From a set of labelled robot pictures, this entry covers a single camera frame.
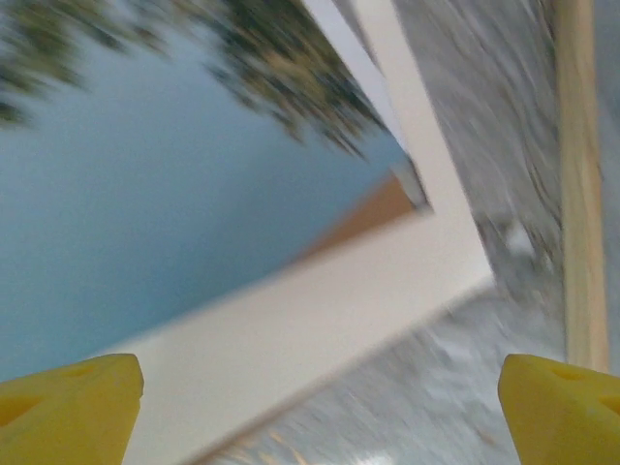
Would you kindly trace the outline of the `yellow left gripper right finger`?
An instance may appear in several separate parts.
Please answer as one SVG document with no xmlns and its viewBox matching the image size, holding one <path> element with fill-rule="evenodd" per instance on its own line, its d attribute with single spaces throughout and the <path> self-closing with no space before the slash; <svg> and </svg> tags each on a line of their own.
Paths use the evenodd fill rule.
<svg viewBox="0 0 620 465">
<path fill-rule="evenodd" d="M 522 464 L 619 463 L 619 379 L 548 358 L 505 358 L 498 396 Z"/>
</svg>

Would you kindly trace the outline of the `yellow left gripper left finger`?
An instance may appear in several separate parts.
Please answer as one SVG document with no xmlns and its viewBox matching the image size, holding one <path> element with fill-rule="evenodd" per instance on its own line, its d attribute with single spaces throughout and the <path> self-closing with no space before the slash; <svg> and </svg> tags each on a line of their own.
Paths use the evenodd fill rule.
<svg viewBox="0 0 620 465">
<path fill-rule="evenodd" d="M 3 464 L 120 464 L 140 411 L 136 356 L 97 356 L 1 384 Z"/>
</svg>

